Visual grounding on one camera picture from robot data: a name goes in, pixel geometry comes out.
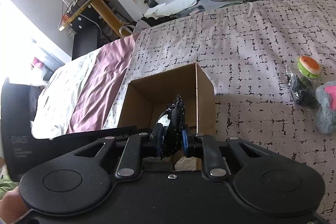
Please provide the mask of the left hand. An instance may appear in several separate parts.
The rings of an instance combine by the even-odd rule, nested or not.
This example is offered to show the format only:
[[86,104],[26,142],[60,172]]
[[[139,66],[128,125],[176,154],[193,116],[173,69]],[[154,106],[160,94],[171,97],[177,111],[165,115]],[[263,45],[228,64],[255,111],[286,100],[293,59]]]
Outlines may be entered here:
[[4,223],[14,223],[28,212],[28,208],[20,195],[18,186],[3,196],[3,199],[1,199],[0,212],[1,220]]

